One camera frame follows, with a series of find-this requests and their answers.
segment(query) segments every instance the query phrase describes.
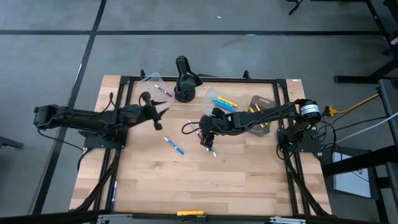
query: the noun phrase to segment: white cable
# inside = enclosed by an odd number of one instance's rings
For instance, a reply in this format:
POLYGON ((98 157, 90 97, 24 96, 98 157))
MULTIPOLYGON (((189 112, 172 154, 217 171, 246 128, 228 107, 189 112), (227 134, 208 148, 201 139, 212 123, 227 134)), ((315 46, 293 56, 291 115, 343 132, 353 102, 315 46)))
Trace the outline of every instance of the white cable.
POLYGON ((358 131, 357 133, 354 133, 354 134, 349 135, 349 136, 347 136, 347 137, 345 137, 345 138, 343 138, 343 139, 340 139, 340 140, 337 141, 336 143, 342 142, 342 141, 344 141, 344 140, 346 140, 346 139, 349 139, 349 138, 351 138, 351 137, 353 137, 353 136, 355 136, 355 135, 357 135, 357 134, 361 134, 361 133, 364 132, 364 131, 367 131, 367 130, 370 130, 370 129, 372 129, 372 128, 375 128, 375 127, 379 126, 380 124, 385 123, 386 121, 389 121, 390 119, 394 118, 394 117, 397 116, 397 115, 398 115, 398 112, 396 112, 395 114, 391 115, 389 118, 387 118, 387 119, 385 119, 385 120, 383 120, 383 121, 381 121, 381 122, 379 122, 379 123, 377 123, 377 124, 375 124, 375 125, 373 125, 373 126, 370 126, 370 127, 368 127, 368 128, 365 128, 365 129, 362 130, 362 131, 358 131))

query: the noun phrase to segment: blue marker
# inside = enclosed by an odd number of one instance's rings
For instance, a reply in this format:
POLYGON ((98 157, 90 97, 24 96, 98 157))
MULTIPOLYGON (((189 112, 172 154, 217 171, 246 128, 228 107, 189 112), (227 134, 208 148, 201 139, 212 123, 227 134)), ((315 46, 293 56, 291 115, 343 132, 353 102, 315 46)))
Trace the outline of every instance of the blue marker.
POLYGON ((236 112, 236 109, 230 108, 230 107, 226 107, 224 104, 221 104, 221 103, 219 103, 217 101, 216 101, 216 106, 219 106, 220 108, 224 108, 224 109, 232 111, 232 112, 236 112))
POLYGON ((215 97, 213 97, 213 100, 214 100, 215 102, 218 102, 219 104, 224 105, 225 107, 233 108, 231 104, 229 104, 229 103, 227 103, 227 102, 224 102, 224 101, 222 101, 222 100, 219 100, 219 99, 217 99, 217 98, 215 98, 215 97))
POLYGON ((166 137, 163 137, 171 146, 173 146, 181 155, 184 155, 184 151, 182 151, 179 147, 177 147, 174 143, 168 140, 166 137))
POLYGON ((114 207, 114 200, 116 199, 116 187, 118 186, 118 182, 115 181, 114 182, 114 187, 113 187, 113 193, 112 193, 112 200, 111 200, 111 211, 113 211, 113 207, 114 207))

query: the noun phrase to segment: yellow cable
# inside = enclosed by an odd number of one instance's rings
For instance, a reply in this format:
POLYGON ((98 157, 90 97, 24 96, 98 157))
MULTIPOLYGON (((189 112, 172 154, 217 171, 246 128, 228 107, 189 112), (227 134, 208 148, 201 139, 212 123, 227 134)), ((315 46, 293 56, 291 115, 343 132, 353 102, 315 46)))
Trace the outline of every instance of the yellow cable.
POLYGON ((333 117, 333 116, 335 116, 335 114, 347 113, 347 112, 349 112, 349 111, 351 111, 351 110, 353 110, 353 109, 355 109, 355 108, 357 108, 357 107, 359 107, 359 106, 361 106, 361 105, 363 105, 363 104, 365 104, 365 103, 367 103, 367 102, 369 102, 369 101, 375 99, 375 98, 378 97, 378 96, 379 96, 379 94, 375 94, 375 95, 373 95, 373 96, 371 96, 371 97, 369 97, 369 98, 367 98, 367 99, 365 99, 365 100, 363 100, 363 101, 361 101, 361 102, 355 104, 354 106, 351 106, 350 108, 345 109, 345 110, 343 110, 343 111, 335 110, 335 109, 333 109, 333 108, 330 106, 330 107, 329 107, 330 116, 333 117))

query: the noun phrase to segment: concrete floor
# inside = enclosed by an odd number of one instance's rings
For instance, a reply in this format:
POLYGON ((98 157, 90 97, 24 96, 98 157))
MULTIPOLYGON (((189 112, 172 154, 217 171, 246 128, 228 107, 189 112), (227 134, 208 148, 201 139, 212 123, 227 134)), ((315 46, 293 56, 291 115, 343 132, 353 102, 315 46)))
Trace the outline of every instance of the concrete floor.
MULTIPOLYGON (((379 1, 374 4, 387 28, 397 29, 384 6, 379 1)), ((0 6, 0 29, 91 30, 100 0, 0 0, 0 6)), ((106 4, 99 29, 377 30, 363 3, 340 6, 337 2, 304 1, 289 17, 292 6, 282 0, 112 0, 106 4)), ((20 151, 9 147, 0 150, 0 217, 29 211, 52 144, 32 125, 33 108, 67 103, 87 41, 85 35, 0 35, 0 135, 25 143, 20 151)), ((241 77, 247 69, 253 78, 302 79, 307 98, 317 100, 321 107, 343 109, 373 95, 377 86, 337 85, 333 76, 368 75, 391 59, 381 55, 385 48, 382 39, 369 37, 97 36, 75 108, 94 108, 103 75, 138 75, 141 68, 147 73, 177 75, 174 60, 185 55, 198 73, 241 77)), ((341 119, 335 127, 384 115, 377 99, 341 119)), ((338 137, 367 125, 342 130, 338 137)), ((68 130, 65 140, 83 144, 74 130, 68 130)), ((342 145, 378 149, 391 144, 388 125, 382 125, 342 145)), ((68 210, 80 155, 80 151, 63 146, 44 213, 68 210)), ((380 175, 385 172, 382 168, 379 171, 380 175)), ((329 196, 335 215, 378 221, 372 200, 334 193, 329 196)), ((384 190, 384 197, 390 220, 398 220, 389 190, 384 190)))

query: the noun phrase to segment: wooden tabletop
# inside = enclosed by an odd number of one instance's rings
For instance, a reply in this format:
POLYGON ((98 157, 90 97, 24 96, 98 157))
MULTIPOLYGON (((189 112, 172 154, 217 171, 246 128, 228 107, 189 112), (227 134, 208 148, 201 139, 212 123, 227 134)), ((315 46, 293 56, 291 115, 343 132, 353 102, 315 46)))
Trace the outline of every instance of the wooden tabletop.
MULTIPOLYGON (((117 75, 103 77, 96 111, 108 104, 110 92, 116 98, 119 81, 117 75)), ((175 85, 167 84, 171 89, 175 85)), ((136 85, 135 82, 131 104, 137 103, 141 94, 134 91, 136 85)), ((179 210, 204 210, 212 215, 292 215, 285 165, 275 153, 278 122, 272 122, 271 132, 262 138, 249 133, 216 136, 217 158, 206 152, 195 133, 181 133, 181 127, 189 119, 199 121, 203 115, 201 103, 211 86, 222 93, 241 96, 243 110, 254 95, 274 100, 271 84, 207 82, 196 88, 193 101, 175 101, 171 105, 160 121, 163 130, 156 131, 152 121, 131 128, 121 152, 115 211, 175 214, 179 210), (179 154, 163 137, 173 141, 185 154, 179 154)), ((300 80, 287 80, 287 86, 291 101, 305 98, 300 80)), ((282 89, 279 92, 284 103, 282 89)), ((103 155, 104 149, 94 149, 82 160, 70 208, 79 206, 97 184, 103 155)), ((312 154, 300 155, 306 186, 323 209, 331 213, 319 161, 312 154)), ((103 191, 101 208, 106 192, 103 191)), ((303 213, 297 186, 296 195, 299 211, 303 213)))

